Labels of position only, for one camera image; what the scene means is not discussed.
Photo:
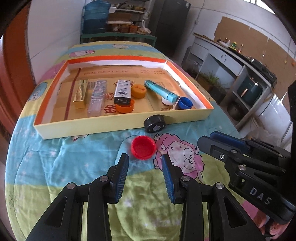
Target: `window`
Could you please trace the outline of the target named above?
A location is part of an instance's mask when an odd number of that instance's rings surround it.
[[[274,14],[274,11],[272,11],[262,0],[244,0],[244,1],[256,4],[257,6],[262,7]]]

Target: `white cap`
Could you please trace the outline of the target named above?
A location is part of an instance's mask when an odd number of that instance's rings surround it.
[[[162,101],[162,103],[164,103],[165,105],[174,105],[174,104],[177,103],[177,102],[172,103],[172,102],[166,100],[166,99],[163,98],[163,97],[161,97],[161,101]]]

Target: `teal tube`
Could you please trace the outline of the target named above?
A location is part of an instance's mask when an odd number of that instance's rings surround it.
[[[149,88],[150,90],[153,90],[156,94],[159,94],[161,97],[163,97],[171,103],[177,102],[180,98],[179,95],[176,95],[175,93],[167,90],[166,88],[163,88],[162,86],[154,83],[151,80],[146,80],[144,82],[144,86]]]

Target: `gas stove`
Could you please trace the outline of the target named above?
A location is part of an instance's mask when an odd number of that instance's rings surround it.
[[[277,77],[274,73],[272,73],[269,69],[267,69],[260,61],[258,61],[257,59],[251,58],[250,60],[250,64],[259,71],[260,74],[262,74],[269,83],[271,83],[271,85],[273,87],[275,87],[276,83],[277,83]]]

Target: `white wall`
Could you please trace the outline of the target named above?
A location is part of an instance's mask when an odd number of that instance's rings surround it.
[[[243,0],[187,0],[192,5],[189,10],[184,32],[176,49],[174,60],[181,63],[186,49],[194,41],[193,32],[214,39],[217,25],[223,16],[242,22],[275,41],[288,51],[291,37],[281,21],[267,10]],[[296,46],[290,44],[289,54],[294,57]]]
[[[32,0],[28,18],[28,50],[35,81],[70,47],[80,42],[85,0]]]

